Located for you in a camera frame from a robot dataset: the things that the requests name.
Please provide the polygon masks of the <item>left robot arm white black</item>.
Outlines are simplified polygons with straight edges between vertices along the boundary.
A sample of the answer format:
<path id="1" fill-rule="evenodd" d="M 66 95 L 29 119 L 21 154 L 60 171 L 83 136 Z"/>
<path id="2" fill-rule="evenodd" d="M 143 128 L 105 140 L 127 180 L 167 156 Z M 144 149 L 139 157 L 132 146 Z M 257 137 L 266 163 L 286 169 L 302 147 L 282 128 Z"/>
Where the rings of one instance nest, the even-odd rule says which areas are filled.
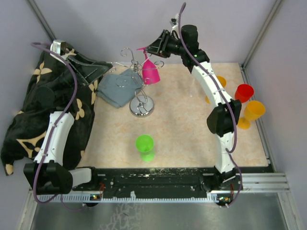
<path id="1" fill-rule="evenodd" d="M 98 62 L 59 45 L 34 42 L 65 69 L 52 81 L 35 91 L 39 104 L 49 109 L 48 128 L 33 163 L 24 174 L 34 196 L 63 195 L 73 189 L 94 190 L 100 184 L 95 167 L 69 167 L 76 152 L 85 149 L 94 122 L 95 90 L 98 80 L 112 69 L 112 64 Z"/>

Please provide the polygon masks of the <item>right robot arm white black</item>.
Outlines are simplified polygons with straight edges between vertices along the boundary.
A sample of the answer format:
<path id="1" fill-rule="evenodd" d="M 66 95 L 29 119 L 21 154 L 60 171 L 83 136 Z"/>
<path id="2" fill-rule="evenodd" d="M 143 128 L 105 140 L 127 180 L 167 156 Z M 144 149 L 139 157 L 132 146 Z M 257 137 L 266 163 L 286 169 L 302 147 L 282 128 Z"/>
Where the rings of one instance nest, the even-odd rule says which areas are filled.
<path id="1" fill-rule="evenodd" d="M 174 26 L 172 31 L 163 30 L 161 35 L 145 48 L 146 52 L 162 58 L 178 55 L 192 76 L 200 83 L 208 97 L 212 111 L 207 117 L 207 127 L 215 135 L 217 156 L 214 174 L 201 183 L 205 191 L 226 189 L 236 177 L 236 164 L 232 153 L 237 146 L 237 124 L 242 108 L 219 82 L 210 59 L 199 48 L 197 26 Z"/>

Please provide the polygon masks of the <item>pink plastic wine glass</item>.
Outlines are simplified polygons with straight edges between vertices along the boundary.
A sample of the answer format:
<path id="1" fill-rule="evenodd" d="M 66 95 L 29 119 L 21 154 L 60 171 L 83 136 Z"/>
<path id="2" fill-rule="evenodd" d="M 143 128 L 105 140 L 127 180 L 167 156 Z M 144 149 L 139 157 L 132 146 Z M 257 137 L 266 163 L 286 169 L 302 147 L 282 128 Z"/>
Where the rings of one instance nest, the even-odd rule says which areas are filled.
<path id="1" fill-rule="evenodd" d="M 150 61 L 146 47 L 138 48 L 137 50 L 142 50 L 145 56 L 145 61 L 142 64 L 142 77 L 145 85 L 156 84 L 160 81 L 160 75 L 156 65 Z"/>

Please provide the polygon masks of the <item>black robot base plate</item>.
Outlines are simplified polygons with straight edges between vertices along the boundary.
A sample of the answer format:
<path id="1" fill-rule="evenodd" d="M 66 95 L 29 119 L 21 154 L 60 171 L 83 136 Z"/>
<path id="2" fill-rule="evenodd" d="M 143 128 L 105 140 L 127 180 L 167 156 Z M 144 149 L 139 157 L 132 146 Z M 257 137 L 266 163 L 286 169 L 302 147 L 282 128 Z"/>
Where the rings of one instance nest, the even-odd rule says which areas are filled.
<path id="1" fill-rule="evenodd" d="M 238 171 L 219 173 L 215 168 L 99 168 L 91 182 L 73 191 L 98 191 L 104 198 L 206 198 L 208 192 L 237 190 Z"/>

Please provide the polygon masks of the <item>green plastic wine glass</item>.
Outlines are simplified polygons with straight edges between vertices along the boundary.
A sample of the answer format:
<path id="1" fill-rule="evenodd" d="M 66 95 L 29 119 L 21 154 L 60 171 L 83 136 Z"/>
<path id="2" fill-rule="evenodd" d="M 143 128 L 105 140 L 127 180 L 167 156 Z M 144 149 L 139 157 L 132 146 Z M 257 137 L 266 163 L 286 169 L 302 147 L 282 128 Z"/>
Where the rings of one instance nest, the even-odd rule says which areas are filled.
<path id="1" fill-rule="evenodd" d="M 149 135 L 140 135 L 135 141 L 136 149 L 140 153 L 140 158 L 145 162 L 150 162 L 155 157 L 154 140 Z"/>

